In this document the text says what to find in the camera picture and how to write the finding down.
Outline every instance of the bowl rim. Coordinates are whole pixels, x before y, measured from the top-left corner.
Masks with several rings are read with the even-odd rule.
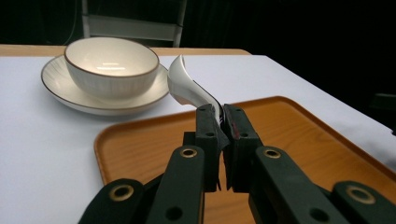
[[[148,49],[149,51],[151,51],[151,52],[153,53],[153,55],[154,55],[154,56],[156,57],[156,59],[157,59],[157,60],[156,60],[156,61],[157,61],[157,62],[156,62],[156,65],[155,65],[151,70],[149,70],[149,71],[147,71],[147,72],[145,72],[145,73],[135,74],[135,75],[129,75],[129,76],[120,76],[120,77],[119,77],[119,76],[112,76],[112,75],[94,73],[94,72],[92,72],[92,71],[89,71],[89,70],[87,70],[87,69],[84,69],[84,68],[82,68],[82,67],[77,66],[75,63],[73,63],[73,62],[67,57],[67,54],[66,54],[67,50],[69,49],[69,47],[70,47],[71,45],[73,45],[73,44],[75,44],[75,43],[77,43],[77,42],[80,42],[80,41],[87,41],[87,40],[93,39],[93,38],[124,40],[124,41],[127,41],[127,42],[131,42],[131,43],[133,43],[133,44],[139,45],[139,46],[141,46],[141,47],[143,47],[143,48],[145,48],[145,49]],[[72,42],[71,44],[69,44],[68,46],[66,46],[66,48],[64,49],[64,59],[65,59],[66,63],[69,63],[71,66],[73,66],[73,67],[76,68],[77,70],[83,71],[83,72],[85,72],[85,73],[89,73],[89,74],[91,74],[91,75],[99,76],[99,77],[112,77],[112,78],[141,77],[141,76],[145,76],[145,75],[147,75],[147,74],[156,73],[158,67],[160,66],[160,58],[158,57],[158,54],[157,54],[154,50],[152,50],[151,48],[149,48],[149,47],[147,47],[147,46],[145,46],[145,45],[143,45],[143,44],[141,44],[141,43],[138,43],[138,42],[136,42],[136,41],[130,40],[130,39],[118,38],[118,37],[110,37],[110,36],[94,36],[94,37],[89,37],[89,38],[81,38],[81,39],[78,39],[78,40]]]

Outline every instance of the white bowl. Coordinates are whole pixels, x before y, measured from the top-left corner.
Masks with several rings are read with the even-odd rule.
[[[66,47],[64,58],[71,78],[80,89],[115,104],[147,91],[160,64],[151,49],[114,37],[77,40]]]

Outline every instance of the white plate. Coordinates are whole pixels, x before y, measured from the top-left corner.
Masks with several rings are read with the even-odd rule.
[[[167,69],[160,64],[159,74],[150,89],[123,105],[103,103],[82,91],[70,77],[63,55],[43,67],[41,80],[49,92],[65,105],[90,114],[119,116],[140,112],[160,101],[169,92],[167,74]]]

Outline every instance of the orange tray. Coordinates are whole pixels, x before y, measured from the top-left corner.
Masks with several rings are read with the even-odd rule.
[[[292,100],[271,97],[242,107],[267,146],[288,152],[309,178],[325,189],[343,180],[361,182],[396,203],[396,174]],[[195,112],[131,121],[104,129],[94,150],[103,182],[132,178],[147,183],[164,172],[184,132],[195,131]],[[225,172],[220,162],[220,183]],[[205,224],[255,223],[248,196],[222,190],[205,195]]]

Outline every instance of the white table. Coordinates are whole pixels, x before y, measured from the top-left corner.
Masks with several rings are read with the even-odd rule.
[[[103,186],[93,141],[104,128],[190,111],[170,95],[143,113],[86,114],[55,100],[41,69],[52,57],[0,57],[0,223],[77,223]],[[161,56],[168,68],[175,56]],[[185,56],[189,74],[223,104],[282,95],[396,171],[396,137],[265,56]]]

